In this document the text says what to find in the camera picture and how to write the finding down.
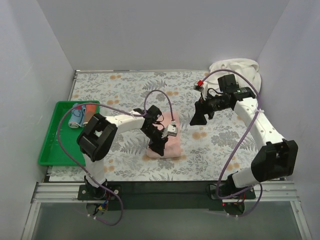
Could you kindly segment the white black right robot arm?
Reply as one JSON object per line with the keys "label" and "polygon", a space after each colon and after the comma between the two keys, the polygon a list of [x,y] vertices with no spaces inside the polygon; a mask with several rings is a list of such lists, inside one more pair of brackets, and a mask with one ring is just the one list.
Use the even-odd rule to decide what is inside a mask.
{"label": "white black right robot arm", "polygon": [[193,86],[200,98],[194,104],[191,126],[204,126],[216,112],[231,109],[243,120],[245,133],[251,134],[258,149],[250,167],[230,174],[224,183],[216,183],[214,195],[219,199],[232,198],[265,181],[292,175],[298,154],[297,143],[282,136],[266,117],[255,87],[247,79],[247,86],[240,86],[236,76],[237,72],[229,70],[219,77],[215,95],[210,94],[206,79]]}

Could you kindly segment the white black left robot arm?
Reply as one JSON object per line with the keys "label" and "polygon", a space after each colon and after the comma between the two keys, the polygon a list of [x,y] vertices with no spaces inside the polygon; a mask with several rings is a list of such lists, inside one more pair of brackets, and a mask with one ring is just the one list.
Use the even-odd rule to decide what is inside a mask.
{"label": "white black left robot arm", "polygon": [[102,199],[107,180],[104,172],[104,158],[110,151],[115,138],[125,132],[141,130],[148,138],[148,147],[160,156],[164,155],[168,141],[166,130],[159,130],[154,124],[162,112],[152,105],[147,111],[135,108],[128,115],[103,116],[93,115],[77,138],[77,144],[83,154],[88,173],[84,181],[86,191],[95,199]]}

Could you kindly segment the pink towel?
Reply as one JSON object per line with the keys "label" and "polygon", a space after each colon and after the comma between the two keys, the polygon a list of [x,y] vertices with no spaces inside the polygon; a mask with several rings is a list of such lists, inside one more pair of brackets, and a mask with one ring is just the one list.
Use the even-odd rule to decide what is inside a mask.
{"label": "pink towel", "polygon": [[151,150],[149,147],[147,148],[146,155],[152,159],[170,159],[170,158],[178,158],[182,155],[181,148],[181,126],[179,121],[179,116],[176,111],[173,111],[173,117],[175,119],[176,127],[178,128],[176,136],[169,136],[168,141],[165,144],[164,155],[161,156],[158,153]]}

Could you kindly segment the white towel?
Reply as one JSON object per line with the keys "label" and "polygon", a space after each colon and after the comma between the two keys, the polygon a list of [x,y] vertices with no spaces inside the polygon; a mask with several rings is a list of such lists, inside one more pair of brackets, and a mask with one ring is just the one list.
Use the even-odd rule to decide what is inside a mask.
{"label": "white towel", "polygon": [[[231,58],[216,61],[209,67],[209,73],[220,69],[228,69],[237,72],[245,77],[251,83],[254,89],[260,93],[262,80],[259,73],[259,64],[255,60],[248,58]],[[211,88],[219,89],[218,78],[230,74],[234,73],[228,71],[219,71],[209,76],[205,82],[207,82]],[[254,92],[254,89],[245,80],[243,80],[237,74],[234,76],[235,81],[238,83],[240,88],[249,87]]]}

